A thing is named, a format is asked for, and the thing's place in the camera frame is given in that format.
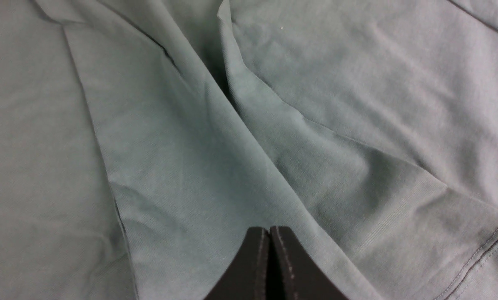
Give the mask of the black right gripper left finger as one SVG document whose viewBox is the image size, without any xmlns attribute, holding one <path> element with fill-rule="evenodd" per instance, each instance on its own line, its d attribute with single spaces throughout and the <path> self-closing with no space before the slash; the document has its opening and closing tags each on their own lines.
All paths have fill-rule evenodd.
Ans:
<svg viewBox="0 0 498 300">
<path fill-rule="evenodd" d="M 261 227 L 250 227 L 232 262 L 206 300 L 264 300 L 270 238 Z"/>
</svg>

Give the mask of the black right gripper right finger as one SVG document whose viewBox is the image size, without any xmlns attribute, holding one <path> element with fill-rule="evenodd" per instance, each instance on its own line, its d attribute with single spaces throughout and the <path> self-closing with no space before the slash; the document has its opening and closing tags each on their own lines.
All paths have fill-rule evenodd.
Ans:
<svg viewBox="0 0 498 300">
<path fill-rule="evenodd" d="M 293 230 L 269 230 L 270 300 L 346 300 L 301 245 Z"/>
</svg>

